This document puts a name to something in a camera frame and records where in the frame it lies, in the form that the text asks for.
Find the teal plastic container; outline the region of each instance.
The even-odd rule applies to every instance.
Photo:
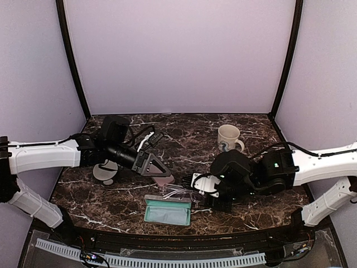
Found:
[[[191,224],[191,199],[163,199],[158,195],[145,195],[147,204],[145,222],[189,226]]]

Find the mug handle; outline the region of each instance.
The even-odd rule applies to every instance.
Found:
[[[244,151],[245,146],[244,146],[243,141],[241,141],[241,140],[239,140],[239,139],[236,139],[236,140],[234,141],[234,143],[238,143],[238,144],[241,146],[242,149],[241,149],[240,152],[243,152],[243,151]]]

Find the black frame edge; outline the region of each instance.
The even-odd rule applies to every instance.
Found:
[[[88,107],[88,103],[85,99],[83,87],[80,82],[80,78],[79,78],[79,74],[78,74],[77,65],[76,65],[76,62],[74,59],[74,54],[73,54],[71,40],[69,37],[69,31],[68,31],[68,25],[67,25],[66,13],[65,13],[65,6],[64,6],[63,0],[56,0],[56,6],[57,6],[58,19],[60,22],[63,44],[64,44],[66,55],[67,55],[68,65],[71,70],[73,82],[74,82],[74,85],[75,85],[75,88],[77,91],[77,95],[78,95],[79,102],[82,107],[84,116],[86,119],[89,119],[91,114],[90,114],[90,110]]]
[[[299,27],[300,27],[302,7],[303,7],[303,0],[296,0],[294,17],[293,17],[293,21],[292,21],[292,27],[291,27],[291,33],[290,33],[290,39],[289,39],[289,45],[288,45],[288,49],[286,52],[284,67],[283,67],[283,71],[282,71],[282,74],[280,77],[279,86],[278,86],[275,100],[273,103],[273,107],[271,110],[271,115],[273,116],[273,118],[275,118],[275,116],[278,113],[279,106],[280,106],[281,100],[283,98],[285,86],[286,86],[286,83],[288,80],[292,59],[294,57],[297,35],[299,32]]]

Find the pink object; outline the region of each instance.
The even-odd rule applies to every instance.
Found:
[[[150,172],[159,173],[161,171],[157,166],[151,165],[150,166]],[[174,183],[175,182],[175,178],[172,175],[169,176],[169,177],[152,177],[152,179],[155,181],[155,183],[159,187],[163,187],[165,184]]]

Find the black cable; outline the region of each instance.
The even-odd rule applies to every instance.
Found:
[[[195,179],[194,179],[194,181],[193,181],[193,183],[192,183],[192,187],[193,188],[195,188],[196,190],[198,190],[196,187],[195,187],[195,184],[196,184],[196,182],[199,180],[199,179],[201,179],[201,178],[203,178],[203,177],[208,177],[208,176],[211,176],[212,174],[210,174],[210,173],[204,173],[204,174],[201,174],[201,175],[198,175]],[[205,194],[215,194],[215,193],[218,193],[218,190],[216,190],[216,191],[213,191],[213,192],[206,192],[206,191],[203,191]]]
[[[99,254],[93,253],[93,252],[88,251],[88,250],[85,250],[84,248],[81,249],[81,253],[88,253],[88,254],[94,255],[97,259],[101,260],[102,262],[105,262],[105,264],[107,265],[107,268],[110,268],[109,262],[108,262],[105,258],[103,258],[102,256],[100,256]],[[94,266],[93,264],[88,263],[86,259],[81,259],[81,258],[80,258],[80,260],[83,260],[83,261],[85,262],[85,264],[86,264],[87,267],[93,267],[93,266]]]
[[[303,254],[302,256],[300,256],[300,257],[298,257],[298,258],[295,258],[295,259],[289,259],[289,258],[294,257],[294,256],[296,256],[296,255],[297,255],[297,254],[296,254],[296,255],[289,254],[288,256],[286,256],[286,257],[284,257],[284,258],[282,258],[282,259],[278,259],[278,260],[269,260],[269,259],[267,259],[267,263],[274,263],[274,262],[290,262],[290,261],[298,261],[298,260],[301,260],[302,258],[306,257],[306,256],[307,256],[307,254],[309,254],[309,253],[310,253],[310,251],[312,251],[312,249],[313,249],[314,245],[315,245],[315,240],[312,240],[312,241],[311,241],[311,247],[310,247],[310,249],[309,249],[309,250],[307,250],[305,254]]]
[[[264,148],[263,150],[261,150],[260,152],[256,153],[255,155],[253,155],[252,157],[250,157],[251,160],[255,159],[256,157],[262,155],[264,152],[266,152],[267,150],[275,147],[275,146],[278,146],[278,145],[291,145],[292,147],[306,153],[307,155],[311,155],[311,156],[314,156],[314,157],[329,157],[329,156],[334,156],[334,155],[341,155],[341,154],[347,154],[349,152],[357,152],[357,149],[351,149],[351,150],[345,150],[345,151],[339,151],[339,152],[329,152],[329,153],[325,153],[325,154],[317,154],[315,152],[311,152],[307,149],[304,149],[302,148],[301,146],[299,145],[296,145],[295,143],[293,142],[289,142],[289,141],[283,141],[283,142],[278,142],[278,143],[274,143],[266,148]]]
[[[51,230],[52,230],[52,233],[53,233],[63,244],[65,244],[67,247],[72,247],[72,246],[68,245],[65,241],[63,241],[63,239],[62,239],[61,237],[59,237],[59,236],[56,234],[55,230],[53,230],[53,229],[51,229]],[[96,256],[98,259],[103,260],[103,262],[105,262],[105,264],[107,265],[107,268],[110,268],[109,262],[108,262],[105,258],[103,258],[102,256],[98,255],[97,253],[93,253],[93,252],[91,252],[91,251],[85,250],[85,249],[84,249],[84,240],[83,240],[83,238],[82,238],[81,236],[79,236],[79,238],[80,238],[81,241],[82,241],[82,246],[81,246],[81,248],[80,248],[81,253],[82,253],[82,252],[86,252],[86,253],[89,253],[89,254],[92,254],[92,255]],[[84,261],[87,265],[92,265],[92,264],[90,264],[90,263],[87,263],[86,259],[83,259],[83,261]]]
[[[131,139],[129,141],[125,142],[124,144],[131,143],[129,147],[137,146],[140,142],[135,144],[136,138],[138,138],[142,133],[144,133],[145,131],[147,131],[150,128],[152,129],[153,132],[155,132],[155,126],[154,125],[149,125],[149,126],[143,128],[142,130],[140,130],[136,135],[134,135],[133,130],[129,126],[128,129],[129,129],[129,132],[131,134]]]
[[[128,143],[131,142],[130,145],[129,145],[129,147],[133,147],[134,144],[135,144],[134,131],[133,131],[133,129],[131,128],[131,126],[128,126],[128,130],[129,130],[129,132],[130,132],[131,138],[130,138],[130,140],[128,140],[127,142],[124,142],[124,144],[128,144]]]
[[[76,134],[69,136],[68,138],[66,138],[64,140],[59,141],[59,142],[38,142],[38,143],[28,143],[28,144],[19,144],[19,145],[15,145],[15,144],[14,145],[3,145],[3,146],[0,146],[0,148],[3,148],[3,147],[15,148],[17,146],[18,147],[32,147],[32,146],[56,145],[56,144],[61,144],[66,141],[72,140],[80,135],[89,136],[89,134],[87,134],[87,133],[76,133]]]

